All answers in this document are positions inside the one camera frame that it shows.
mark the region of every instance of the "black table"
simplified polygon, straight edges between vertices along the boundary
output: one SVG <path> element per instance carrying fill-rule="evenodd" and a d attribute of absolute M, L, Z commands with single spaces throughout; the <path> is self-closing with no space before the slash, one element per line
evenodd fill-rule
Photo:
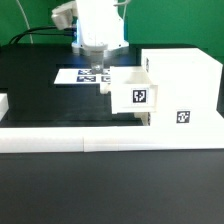
<path fill-rule="evenodd" d="M 134 47 L 135 54 L 114 58 L 113 64 L 138 65 L 139 46 Z M 62 108 L 71 109 L 74 92 L 82 91 L 53 85 L 58 68 L 72 67 L 74 61 L 79 67 L 88 65 L 86 58 L 72 55 L 69 46 L 3 47 L 0 88 L 8 93 L 11 109 L 1 127 L 89 122 L 87 118 L 71 121 L 69 115 L 69 119 L 58 117 L 64 115 Z M 96 93 L 97 88 L 85 91 Z M 109 97 L 103 97 L 107 108 Z M 111 121 L 107 116 L 102 114 L 94 122 L 106 125 Z M 127 117 L 112 121 L 138 123 Z M 0 223 L 222 224 L 224 151 L 1 154 Z"/>
<path fill-rule="evenodd" d="M 128 54 L 105 60 L 105 67 L 139 66 L 142 48 L 191 45 L 131 45 Z M 60 68 L 89 68 L 88 57 L 69 45 L 14 44 L 1 48 L 0 92 L 8 94 L 9 111 L 0 127 L 138 126 L 133 114 L 111 114 L 110 93 L 99 85 L 54 85 Z"/>
<path fill-rule="evenodd" d="M 224 151 L 0 155 L 4 224 L 222 224 Z"/>

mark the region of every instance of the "black cable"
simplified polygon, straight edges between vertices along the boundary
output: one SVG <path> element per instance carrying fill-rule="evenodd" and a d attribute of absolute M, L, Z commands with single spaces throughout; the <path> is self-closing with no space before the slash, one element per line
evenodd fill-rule
<path fill-rule="evenodd" d="M 66 32 L 66 33 L 33 33 L 33 32 L 29 32 L 29 33 L 24 33 L 22 36 L 21 36 L 21 34 L 15 36 L 15 38 L 18 38 L 18 37 L 19 38 L 14 42 L 14 44 L 17 44 L 21 38 L 23 38 L 26 35 L 30 35 L 30 34 L 42 35 L 42 36 L 69 36 L 69 37 L 73 36 L 73 33 L 68 33 L 68 32 Z"/>
<path fill-rule="evenodd" d="M 15 37 L 13 37 L 10 41 L 9 44 L 12 44 L 12 42 L 15 40 L 14 43 L 18 43 L 20 41 L 21 38 L 23 38 L 23 36 L 25 36 L 27 33 L 32 33 L 34 31 L 39 31 L 39 30 L 52 30 L 52 29 L 57 29 L 56 26 L 40 26 L 40 27 L 35 27 L 35 28 L 31 28 L 28 29 L 26 31 L 24 31 L 23 33 L 16 35 Z"/>
<path fill-rule="evenodd" d="M 66 28 L 64 29 L 65 32 L 64 34 L 44 34 L 44 33 L 33 33 L 35 31 L 43 31 L 43 30 L 56 30 L 57 27 L 56 26 L 41 26 L 41 27 L 35 27 L 35 28 L 31 28 L 29 30 L 26 30 L 25 32 L 18 34 L 16 36 L 14 36 L 10 41 L 9 44 L 12 44 L 14 41 L 14 44 L 17 44 L 20 39 L 22 39 L 24 36 L 28 35 L 28 34 L 36 34 L 36 35 L 64 35 L 64 36 L 73 36 L 73 33 L 75 31 L 74 28 Z"/>

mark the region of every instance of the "white base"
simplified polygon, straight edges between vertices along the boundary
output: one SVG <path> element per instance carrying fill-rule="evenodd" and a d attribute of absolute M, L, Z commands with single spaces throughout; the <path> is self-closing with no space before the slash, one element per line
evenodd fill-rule
<path fill-rule="evenodd" d="M 224 149 L 224 119 L 161 127 L 4 128 L 0 153 Z"/>

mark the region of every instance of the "white robot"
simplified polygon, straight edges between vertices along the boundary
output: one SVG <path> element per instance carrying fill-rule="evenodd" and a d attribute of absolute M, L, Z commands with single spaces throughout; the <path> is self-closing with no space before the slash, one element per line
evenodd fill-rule
<path fill-rule="evenodd" d="M 124 18 L 126 6 L 131 0 L 76 0 L 63 4 L 52 11 L 52 20 L 59 30 L 72 27 L 73 18 L 77 33 L 72 49 L 75 54 L 91 57 L 94 73 L 103 71 L 103 58 L 128 50 L 124 40 Z M 123 19 L 117 7 L 124 6 Z"/>

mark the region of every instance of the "white block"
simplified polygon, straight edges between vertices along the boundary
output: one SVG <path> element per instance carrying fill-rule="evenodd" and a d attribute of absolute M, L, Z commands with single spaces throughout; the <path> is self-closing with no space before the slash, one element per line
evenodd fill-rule
<path fill-rule="evenodd" d="M 0 94 L 0 121 L 9 109 L 7 94 Z"/>

